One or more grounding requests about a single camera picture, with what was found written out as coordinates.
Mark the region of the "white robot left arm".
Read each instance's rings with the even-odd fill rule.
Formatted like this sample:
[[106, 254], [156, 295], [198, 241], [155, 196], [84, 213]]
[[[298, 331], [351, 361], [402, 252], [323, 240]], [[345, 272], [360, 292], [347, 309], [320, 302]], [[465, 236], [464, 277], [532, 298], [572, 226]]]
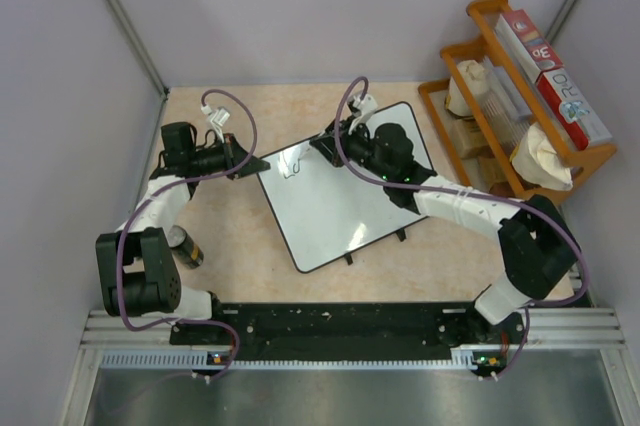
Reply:
[[226, 333], [227, 320], [214, 310], [211, 292], [182, 284], [169, 236], [201, 177], [239, 179], [265, 172], [270, 164], [249, 154], [231, 133], [198, 147], [195, 127], [188, 122], [163, 126], [161, 139], [161, 164], [151, 173], [140, 212], [96, 240], [104, 308], [111, 316], [164, 313], [192, 320], [197, 336], [216, 342]]

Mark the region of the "white whiteboard black frame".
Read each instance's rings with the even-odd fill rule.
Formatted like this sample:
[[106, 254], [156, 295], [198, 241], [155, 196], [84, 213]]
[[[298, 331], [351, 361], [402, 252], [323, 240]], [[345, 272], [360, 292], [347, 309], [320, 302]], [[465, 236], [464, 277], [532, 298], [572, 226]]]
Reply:
[[294, 160], [307, 138], [263, 156], [262, 190], [295, 269], [310, 273], [427, 218], [395, 206], [379, 186], [347, 168], [331, 166], [311, 148]]

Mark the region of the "black white marker pen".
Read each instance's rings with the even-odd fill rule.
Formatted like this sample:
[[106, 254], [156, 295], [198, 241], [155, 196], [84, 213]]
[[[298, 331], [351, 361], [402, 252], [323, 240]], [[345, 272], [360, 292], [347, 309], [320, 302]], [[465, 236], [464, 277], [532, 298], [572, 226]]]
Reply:
[[294, 165], [295, 166], [299, 166], [301, 161], [307, 157], [311, 152], [311, 148], [310, 147], [306, 147], [306, 148], [300, 148], [297, 152], [297, 155], [295, 157], [294, 160]]

